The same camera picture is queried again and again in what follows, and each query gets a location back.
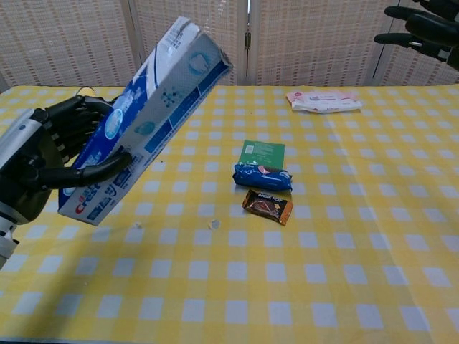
robotic hand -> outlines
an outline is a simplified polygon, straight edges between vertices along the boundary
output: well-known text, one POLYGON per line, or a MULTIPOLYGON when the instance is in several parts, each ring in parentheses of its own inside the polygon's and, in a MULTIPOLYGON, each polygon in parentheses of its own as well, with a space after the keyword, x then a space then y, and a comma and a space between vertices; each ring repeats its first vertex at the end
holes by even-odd
POLYGON ((28 110, 0 137, 0 269, 16 249, 17 225, 36 219, 52 189, 88 186, 123 170, 129 153, 100 165, 65 167, 84 148, 113 102, 76 95, 44 110, 28 110))
POLYGON ((413 0, 433 14, 390 6, 387 16, 405 20, 409 34, 378 34, 374 41, 412 48, 459 70, 459 0, 413 0))

green package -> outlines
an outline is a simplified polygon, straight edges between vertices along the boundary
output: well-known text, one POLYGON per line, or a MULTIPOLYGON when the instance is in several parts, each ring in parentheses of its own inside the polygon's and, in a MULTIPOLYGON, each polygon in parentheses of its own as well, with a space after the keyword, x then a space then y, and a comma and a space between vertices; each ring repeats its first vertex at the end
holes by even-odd
POLYGON ((282 169, 284 152, 285 145, 281 143, 245 140, 239 162, 282 169))

toothpaste box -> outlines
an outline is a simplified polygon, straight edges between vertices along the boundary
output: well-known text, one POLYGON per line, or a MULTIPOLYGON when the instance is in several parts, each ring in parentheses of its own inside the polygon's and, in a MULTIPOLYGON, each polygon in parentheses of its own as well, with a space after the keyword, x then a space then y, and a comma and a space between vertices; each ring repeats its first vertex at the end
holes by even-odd
POLYGON ((121 151, 132 155, 132 164, 103 183, 59 190, 59 214, 98 225, 231 69, 224 52, 197 25, 179 17, 73 167, 96 165, 121 151))

woven wall panel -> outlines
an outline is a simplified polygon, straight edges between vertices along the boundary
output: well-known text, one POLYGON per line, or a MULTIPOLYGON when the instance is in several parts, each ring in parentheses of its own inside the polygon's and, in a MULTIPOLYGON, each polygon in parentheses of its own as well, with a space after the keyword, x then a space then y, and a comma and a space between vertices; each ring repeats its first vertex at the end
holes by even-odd
POLYGON ((0 1, 0 73, 15 85, 126 85, 136 72, 116 0, 0 1))
POLYGON ((237 68, 236 0, 136 0, 143 45, 147 56, 175 22, 186 16, 198 24, 228 54, 235 66, 220 84, 234 85, 237 68))
POLYGON ((362 85, 382 31, 381 1, 261 1, 259 85, 362 85))
MULTIPOLYGON (((424 10, 415 3, 408 7, 424 10)), ((405 21, 394 20, 390 32, 404 32, 405 21)), ((379 67, 385 68, 381 85, 446 85, 459 82, 459 72, 434 58, 416 53, 413 49, 390 47, 389 61, 379 67)))

table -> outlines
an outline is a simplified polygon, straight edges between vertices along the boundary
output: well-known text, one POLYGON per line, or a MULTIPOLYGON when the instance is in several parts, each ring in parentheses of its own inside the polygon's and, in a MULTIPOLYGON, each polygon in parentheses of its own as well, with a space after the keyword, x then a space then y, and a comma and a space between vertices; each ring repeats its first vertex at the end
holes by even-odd
MULTIPOLYGON (((76 90, 12 88, 0 132, 76 90)), ((459 343, 459 86, 345 88, 363 109, 330 115, 290 90, 217 87, 98 228, 53 194, 0 272, 0 336, 459 343), (285 227, 240 206, 244 139, 286 146, 285 227)))

